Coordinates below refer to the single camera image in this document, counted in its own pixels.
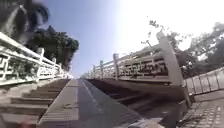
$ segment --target paved walkway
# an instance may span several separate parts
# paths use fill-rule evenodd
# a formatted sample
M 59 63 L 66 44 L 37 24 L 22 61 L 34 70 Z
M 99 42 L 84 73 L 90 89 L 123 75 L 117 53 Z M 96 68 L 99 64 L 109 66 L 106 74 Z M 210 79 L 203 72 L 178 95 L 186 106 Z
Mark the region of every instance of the paved walkway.
M 163 128 L 116 102 L 85 80 L 71 80 L 38 128 Z
M 195 100 L 180 128 L 224 128 L 224 91 L 198 95 Z

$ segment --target staircase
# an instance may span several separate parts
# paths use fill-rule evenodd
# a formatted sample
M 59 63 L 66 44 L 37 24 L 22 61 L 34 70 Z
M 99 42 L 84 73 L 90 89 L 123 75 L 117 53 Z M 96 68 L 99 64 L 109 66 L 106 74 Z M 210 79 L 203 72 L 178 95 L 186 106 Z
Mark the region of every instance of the staircase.
M 25 93 L 22 97 L 11 98 L 10 103 L 0 104 L 0 113 L 6 128 L 20 128 L 22 126 L 36 128 L 38 120 L 68 81 L 56 80 Z

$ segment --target tree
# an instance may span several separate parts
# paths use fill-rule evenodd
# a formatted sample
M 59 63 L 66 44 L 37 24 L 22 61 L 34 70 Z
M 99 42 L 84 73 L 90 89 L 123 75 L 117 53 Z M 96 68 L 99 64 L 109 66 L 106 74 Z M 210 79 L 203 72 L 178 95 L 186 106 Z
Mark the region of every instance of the tree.
M 166 36 L 167 36 L 168 40 L 170 41 L 171 45 L 173 46 L 173 49 L 176 53 L 176 57 L 177 57 L 177 60 L 178 60 L 178 63 L 179 63 L 180 67 L 188 65 L 189 62 L 195 63 L 195 61 L 196 61 L 195 57 L 193 57 L 189 52 L 181 51 L 178 48 L 178 45 L 181 42 L 183 42 L 184 39 L 191 36 L 190 34 L 181 35 L 180 33 L 171 31 L 170 29 L 158 24 L 156 21 L 153 21 L 153 20 L 149 21 L 149 25 L 153 26 L 154 28 L 167 31 Z M 151 33 L 152 33 L 152 31 L 150 30 L 150 32 L 148 33 L 149 38 L 151 36 Z M 142 42 L 142 43 L 150 44 L 149 40 L 146 40 L 146 42 Z
M 34 32 L 39 25 L 49 19 L 48 9 L 34 0 L 1 0 L 0 2 L 5 2 L 6 5 L 14 8 L 1 28 L 1 31 L 14 39 L 18 39 L 23 32 Z
M 65 32 L 56 32 L 51 26 L 47 30 L 38 29 L 26 46 L 37 51 L 39 47 L 45 49 L 44 56 L 50 60 L 54 57 L 66 70 L 70 69 L 70 62 L 79 48 L 79 42 L 67 36 Z

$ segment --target stone step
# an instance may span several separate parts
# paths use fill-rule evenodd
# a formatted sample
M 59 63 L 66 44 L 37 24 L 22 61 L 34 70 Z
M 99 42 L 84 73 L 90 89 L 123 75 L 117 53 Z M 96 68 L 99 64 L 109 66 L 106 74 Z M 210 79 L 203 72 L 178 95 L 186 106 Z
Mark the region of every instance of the stone step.
M 12 104 L 50 105 L 53 99 L 42 98 L 11 98 Z
M 47 110 L 47 105 L 31 104 L 0 104 L 0 113 L 41 115 Z
M 57 97 L 59 92 L 32 92 L 32 93 L 25 93 L 23 97 L 25 98 L 47 98 L 47 99 L 54 99 Z
M 7 128 L 36 128 L 38 116 L 20 114 L 1 114 Z

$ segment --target foliage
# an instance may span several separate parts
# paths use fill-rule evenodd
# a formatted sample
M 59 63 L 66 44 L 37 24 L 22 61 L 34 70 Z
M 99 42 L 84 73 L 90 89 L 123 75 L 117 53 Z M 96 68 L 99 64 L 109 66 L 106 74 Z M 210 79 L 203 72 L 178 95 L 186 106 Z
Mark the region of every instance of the foliage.
M 37 26 L 47 22 L 50 16 L 48 9 L 43 4 L 34 0 L 2 0 L 0 2 L 5 3 L 3 4 L 5 6 L 3 10 L 6 10 L 6 12 L 9 12 L 7 10 L 12 10 L 6 7 L 19 8 L 11 24 L 13 26 L 11 27 L 13 33 L 9 36 L 13 39 L 18 39 L 24 32 L 34 32 Z
M 37 51 L 39 47 L 45 49 L 44 56 L 50 60 L 54 57 L 66 70 L 70 69 L 70 62 L 79 48 L 79 42 L 67 36 L 65 32 L 56 32 L 51 26 L 39 29 L 26 45 L 29 49 Z
M 19 58 L 9 59 L 9 66 L 11 67 L 12 74 L 6 75 L 6 79 L 17 77 L 26 79 L 27 77 L 35 76 L 37 72 L 37 66 L 35 66 L 35 64 Z
M 167 36 L 168 40 L 170 41 L 171 45 L 173 46 L 174 51 L 176 52 L 176 57 L 177 57 L 180 67 L 182 67 L 184 65 L 188 65 L 189 62 L 195 63 L 195 61 L 196 61 L 195 57 L 193 57 L 189 52 L 181 51 L 178 48 L 178 45 L 181 42 L 183 42 L 184 39 L 191 36 L 190 34 L 181 35 L 180 33 L 171 31 L 171 30 L 169 30 L 169 28 L 166 28 L 166 27 L 158 24 L 156 21 L 152 21 L 152 20 L 149 21 L 149 25 L 154 28 L 161 29 L 161 30 L 164 30 L 167 32 L 166 36 Z

